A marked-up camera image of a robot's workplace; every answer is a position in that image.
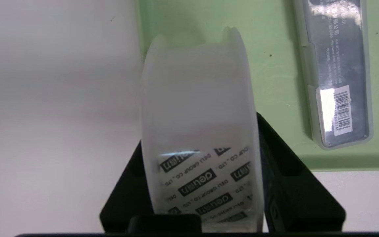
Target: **printed tape logo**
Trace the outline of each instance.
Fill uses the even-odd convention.
[[[236,213],[233,216],[230,216],[224,220],[219,221],[219,223],[224,223],[224,222],[236,222],[238,220],[244,219],[247,217],[247,215],[244,212]]]
[[[245,165],[242,165],[241,167],[237,168],[235,171],[230,173],[230,176],[232,176],[233,180],[237,182],[238,180],[241,180],[243,177],[247,176],[249,174],[249,167],[250,163],[246,163]]]
[[[189,195],[190,193],[194,192],[195,190],[199,189],[200,187],[202,187],[203,185],[212,181],[215,178],[216,175],[210,168],[204,173],[197,176],[195,179],[186,183],[184,186],[180,187],[178,191],[185,197],[186,195]]]
[[[216,152],[217,156],[221,156],[221,155],[225,154],[226,151],[230,150],[230,148],[231,148],[231,147],[226,147],[226,148],[215,148],[215,149],[213,149],[213,150]]]
[[[213,201],[209,202],[208,204],[205,204],[205,205],[195,209],[195,211],[198,214],[203,215],[203,214],[206,214],[208,212],[211,212],[212,210],[214,210],[218,207],[225,205],[226,203],[228,203],[232,200],[233,200],[232,196],[230,196],[229,193],[225,193],[224,195],[221,195],[220,197],[215,198]]]
[[[169,211],[167,211],[167,213],[177,215],[177,214],[181,214],[182,212],[177,207],[173,207],[173,208],[169,209]]]
[[[180,154],[173,155],[164,162],[161,163],[161,167],[165,173],[171,171],[173,168],[177,167],[179,164],[184,162],[186,159],[190,158],[194,153],[198,152],[198,150],[191,150],[188,152],[180,152]]]

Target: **clear plastic case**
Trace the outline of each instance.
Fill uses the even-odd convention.
[[[373,136],[364,0],[295,0],[313,138],[324,150]]]

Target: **barcode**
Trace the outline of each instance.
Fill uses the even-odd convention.
[[[334,136],[353,131],[349,85],[334,90]]]

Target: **dark object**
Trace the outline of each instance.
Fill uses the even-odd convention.
[[[258,113],[257,120],[269,231],[341,231],[346,213],[340,204]],[[118,233],[126,231],[132,217],[152,214],[140,143],[100,213],[100,220],[105,232]],[[156,232],[154,226],[139,228]],[[194,222],[193,228],[199,226]]]
[[[269,231],[341,231],[344,209],[258,113],[257,120]]]
[[[201,219],[195,214],[134,216],[128,233],[201,233]]]

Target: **clear packing tape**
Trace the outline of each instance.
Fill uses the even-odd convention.
[[[203,232],[262,230],[258,126],[245,46],[169,48],[157,36],[146,56],[142,151],[155,213],[198,214]]]

